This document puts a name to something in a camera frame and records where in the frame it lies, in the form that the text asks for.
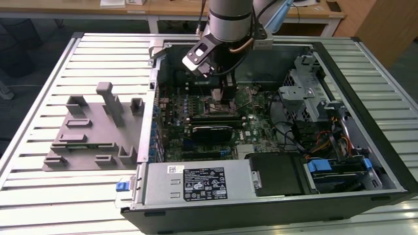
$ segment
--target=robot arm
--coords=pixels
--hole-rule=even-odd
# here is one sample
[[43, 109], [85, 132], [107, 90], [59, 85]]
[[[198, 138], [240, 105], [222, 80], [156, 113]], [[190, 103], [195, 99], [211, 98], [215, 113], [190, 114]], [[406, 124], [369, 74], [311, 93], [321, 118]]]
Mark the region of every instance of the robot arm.
[[183, 58], [194, 74], [226, 76], [243, 62], [248, 48], [270, 48], [272, 40], [259, 22], [260, 16], [268, 11], [263, 22], [274, 31], [291, 4], [292, 0], [256, 0], [254, 6], [252, 0], [210, 0], [208, 31]]

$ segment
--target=power supply label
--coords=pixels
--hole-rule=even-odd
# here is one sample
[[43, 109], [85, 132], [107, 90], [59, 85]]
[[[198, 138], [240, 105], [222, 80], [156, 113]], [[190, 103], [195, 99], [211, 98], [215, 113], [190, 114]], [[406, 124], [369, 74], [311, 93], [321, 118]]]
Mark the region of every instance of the power supply label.
[[183, 170], [186, 202], [227, 199], [227, 180], [223, 167]]

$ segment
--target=blue tab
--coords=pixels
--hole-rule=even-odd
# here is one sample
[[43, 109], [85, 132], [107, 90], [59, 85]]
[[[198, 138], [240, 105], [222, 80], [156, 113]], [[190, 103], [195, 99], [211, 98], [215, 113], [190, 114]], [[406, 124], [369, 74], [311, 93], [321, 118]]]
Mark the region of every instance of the blue tab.
[[369, 159], [369, 158], [365, 158], [365, 159], [363, 159], [363, 163], [365, 163], [366, 169], [370, 170], [370, 169], [373, 168], [370, 159]]
[[315, 168], [315, 165], [314, 165], [312, 162], [310, 162], [310, 163], [307, 164], [307, 168], [308, 168], [308, 172], [317, 171], [317, 168]]
[[326, 159], [311, 160], [307, 164], [307, 168], [310, 172], [333, 170], [331, 165]]
[[116, 192], [128, 192], [128, 191], [130, 191], [130, 182], [118, 182]]

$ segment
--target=slotted metal table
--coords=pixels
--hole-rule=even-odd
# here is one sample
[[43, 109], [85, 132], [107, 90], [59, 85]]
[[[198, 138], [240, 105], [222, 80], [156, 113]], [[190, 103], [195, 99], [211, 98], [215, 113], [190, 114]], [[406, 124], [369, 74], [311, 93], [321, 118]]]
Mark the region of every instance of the slotted metal table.
[[[43, 161], [67, 114], [68, 96], [100, 102], [99, 81], [112, 82], [122, 102], [147, 96], [150, 47], [191, 35], [95, 34], [71, 39], [9, 148], [0, 160], [0, 230], [20, 234], [140, 235], [115, 206], [115, 183], [134, 170], [43, 172]], [[350, 38], [276, 37], [321, 41], [413, 175], [418, 176], [418, 106], [363, 46]], [[338, 98], [337, 90], [330, 89]], [[347, 220], [198, 232], [203, 234], [312, 235], [417, 234], [418, 201], [375, 208]]]

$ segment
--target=metal chassis frame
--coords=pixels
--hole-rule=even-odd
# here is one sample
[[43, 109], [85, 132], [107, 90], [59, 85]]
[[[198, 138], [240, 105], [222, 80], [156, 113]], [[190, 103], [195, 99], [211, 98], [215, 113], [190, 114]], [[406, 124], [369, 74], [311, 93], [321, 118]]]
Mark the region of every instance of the metal chassis frame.
[[[294, 45], [304, 45], [306, 43], [299, 43], [299, 42], [282, 42], [282, 41], [275, 41], [275, 44], [294, 44]], [[164, 206], [143, 206], [142, 205], [142, 199], [144, 192], [140, 190], [139, 198], [134, 197], [135, 204], [132, 204], [131, 208], [122, 208], [122, 215], [130, 220], [132, 224], [135, 224], [139, 228], [143, 228], [143, 232], [146, 233], [171, 233], [171, 232], [184, 232], [188, 231], [187, 229], [183, 230], [184, 228], [182, 227], [182, 222], [175, 221], [176, 225], [170, 225], [167, 223], [167, 220], [175, 220], [175, 218], [183, 214], [186, 217], [190, 216], [191, 214], [196, 213], [219, 213], [220, 211], [226, 211], [223, 207], [231, 207], [235, 208], [238, 212], [240, 211], [247, 211], [247, 210], [260, 210], [260, 208], [264, 208], [266, 203], [270, 204], [270, 207], [275, 207], [278, 210], [282, 210], [286, 208], [287, 210], [299, 210], [299, 212], [306, 212], [306, 213], [314, 213], [311, 209], [304, 209], [300, 211], [298, 208], [299, 206], [304, 205], [306, 201], [311, 201], [317, 204], [323, 205], [326, 207], [327, 205], [338, 205], [339, 203], [353, 203], [351, 200], [362, 201], [362, 205], [358, 205], [357, 209], [347, 209], [346, 212], [339, 212], [341, 214], [335, 215], [333, 210], [325, 210], [323, 215], [318, 220], [339, 220], [343, 218], [350, 218], [351, 216], [357, 215], [358, 213], [362, 213], [363, 211], [382, 205], [394, 205], [398, 202], [407, 200], [418, 195], [418, 182], [415, 181], [410, 171], [407, 170], [407, 167], [405, 166], [386, 136], [383, 135], [383, 132], [373, 119], [354, 89], [350, 86], [350, 83], [347, 82], [345, 75], [342, 74], [323, 44], [321, 42], [310, 42], [311, 49], [314, 50], [314, 54], [326, 70], [327, 75], [331, 76], [331, 81], [334, 86], [337, 87], [337, 90], [342, 94], [342, 99], [345, 101], [345, 104], [347, 106], [347, 109], [353, 115], [353, 118], [357, 121], [358, 127], [369, 141], [369, 144], [371, 145], [371, 148], [374, 150], [378, 150], [377, 155], [382, 156], [386, 163], [382, 163], [385, 168], [390, 169], [393, 171], [387, 172], [389, 176], [393, 174], [395, 176], [394, 178], [390, 176], [390, 178], [394, 180], [394, 183], [398, 187], [398, 190], [394, 189], [385, 189], [385, 190], [378, 190], [375, 192], [367, 191], [365, 193], [342, 193], [338, 196], [334, 195], [310, 195], [310, 196], [299, 196], [299, 197], [291, 197], [291, 199], [282, 199], [276, 200], [272, 199], [268, 200], [259, 200], [259, 201], [248, 201], [244, 203], [211, 203], [211, 204], [204, 204], [204, 205], [191, 205], [190, 207], [186, 207], [183, 205], [170, 205], [168, 207]], [[147, 167], [143, 165], [138, 169], [138, 177], [144, 177], [147, 174], [147, 171], [143, 170], [140, 171], [140, 168], [144, 169]], [[280, 215], [275, 215], [278, 220], [274, 223], [298, 223], [298, 222], [306, 222], [310, 221], [310, 219], [299, 219], [294, 217], [294, 219], [284, 218]], [[266, 225], [263, 223], [263, 220], [259, 218], [254, 217], [240, 217], [242, 219], [242, 227], [248, 226], [263, 226]], [[154, 224], [164, 224], [162, 227], [167, 225], [168, 228], [178, 228], [179, 230], [152, 230], [150, 228], [150, 225]], [[216, 229], [219, 226], [220, 228], [228, 228], [228, 225], [223, 224], [222, 222], [216, 221], [215, 226], [207, 226], [204, 227], [206, 230]]]

